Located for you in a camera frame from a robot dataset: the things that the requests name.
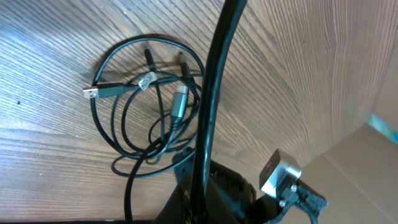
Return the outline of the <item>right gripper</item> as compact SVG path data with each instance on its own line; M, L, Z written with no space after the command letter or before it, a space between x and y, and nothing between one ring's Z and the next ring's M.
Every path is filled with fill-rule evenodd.
M188 147L174 155L172 162L179 163L174 172L177 182L181 183L184 177L192 173L193 149ZM318 223L320 212L328 206L324 196L301 180L285 184L279 198L263 195L255 201L254 187L242 175L215 161L211 161L210 165L210 183L234 218L246 218L254 203L249 216L250 223L280 223L287 212L296 207L315 224Z

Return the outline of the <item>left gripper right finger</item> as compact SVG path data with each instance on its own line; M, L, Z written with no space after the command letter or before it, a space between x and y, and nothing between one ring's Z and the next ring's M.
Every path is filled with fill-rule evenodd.
M233 198L212 179L208 181L205 199L208 223L240 224L241 206L239 199Z

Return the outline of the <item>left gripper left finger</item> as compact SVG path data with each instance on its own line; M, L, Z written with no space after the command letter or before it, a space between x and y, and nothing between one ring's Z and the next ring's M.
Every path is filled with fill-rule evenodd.
M190 186L191 180L183 180L178 183L165 207L152 224L191 224Z

